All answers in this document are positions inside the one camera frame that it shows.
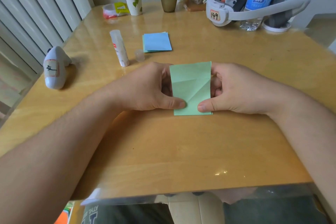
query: hand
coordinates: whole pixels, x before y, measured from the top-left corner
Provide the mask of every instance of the hand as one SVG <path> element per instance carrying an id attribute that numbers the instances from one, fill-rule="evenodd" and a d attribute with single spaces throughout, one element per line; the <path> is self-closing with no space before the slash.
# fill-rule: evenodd
<path id="1" fill-rule="evenodd" d="M 211 97 L 199 103 L 200 112 L 231 110 L 269 114 L 289 86 L 268 79 L 238 64 L 212 63 Z"/>
<path id="2" fill-rule="evenodd" d="M 180 109 L 183 99 L 172 97 L 170 64 L 151 62 L 107 85 L 123 110 Z"/>

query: wooden table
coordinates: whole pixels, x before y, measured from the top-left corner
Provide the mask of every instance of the wooden table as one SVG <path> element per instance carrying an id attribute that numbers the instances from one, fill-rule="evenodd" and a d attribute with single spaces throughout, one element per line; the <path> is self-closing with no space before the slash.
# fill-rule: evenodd
<path id="1" fill-rule="evenodd" d="M 238 24 L 215 27 L 205 12 L 164 13 L 147 4 L 142 16 L 106 21 L 95 7 L 64 46 L 75 65 L 63 90 L 38 79 L 0 131 L 0 155 L 36 134 L 84 97 L 144 63 L 237 62 L 287 83 L 336 110 L 336 61 L 302 32 L 246 32 Z M 119 29 L 131 65 L 119 65 L 109 32 Z M 142 35 L 167 31 L 173 51 L 146 54 Z M 102 197 L 311 182 L 312 179 L 267 116 L 230 111 L 173 116 L 172 110 L 124 112 L 102 140 L 73 199 L 94 188 Z"/>

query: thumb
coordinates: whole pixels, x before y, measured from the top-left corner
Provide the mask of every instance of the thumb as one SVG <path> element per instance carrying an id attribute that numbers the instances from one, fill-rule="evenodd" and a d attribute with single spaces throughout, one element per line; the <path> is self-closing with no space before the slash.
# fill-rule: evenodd
<path id="1" fill-rule="evenodd" d="M 213 111 L 220 111 L 220 110 L 228 110 L 228 106 L 226 106 L 225 101 L 222 99 L 222 95 L 217 96 L 215 98 L 209 98 L 203 100 L 201 103 L 198 104 L 197 110 L 199 112 L 213 112 Z"/>
<path id="2" fill-rule="evenodd" d="M 158 100 L 159 106 L 157 108 L 162 109 L 182 109 L 186 107 L 186 103 L 181 98 L 169 97 L 162 93 Z"/>

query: forearm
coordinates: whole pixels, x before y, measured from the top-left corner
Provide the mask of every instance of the forearm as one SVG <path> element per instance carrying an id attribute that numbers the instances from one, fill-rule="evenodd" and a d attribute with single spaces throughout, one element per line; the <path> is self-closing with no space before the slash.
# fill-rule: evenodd
<path id="1" fill-rule="evenodd" d="M 0 158 L 0 223 L 54 223 L 121 112 L 108 97 L 95 92 Z"/>
<path id="2" fill-rule="evenodd" d="M 269 115 L 336 212 L 336 116 L 298 90 L 286 86 L 283 92 Z"/>

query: left hand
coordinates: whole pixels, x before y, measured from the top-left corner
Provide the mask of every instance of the left hand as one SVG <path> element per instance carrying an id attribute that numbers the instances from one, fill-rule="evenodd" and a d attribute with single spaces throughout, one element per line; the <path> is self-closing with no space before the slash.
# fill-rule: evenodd
<path id="1" fill-rule="evenodd" d="M 172 97 L 170 64 L 151 62 L 111 82 L 105 90 L 123 110 L 181 109 L 183 99 Z"/>

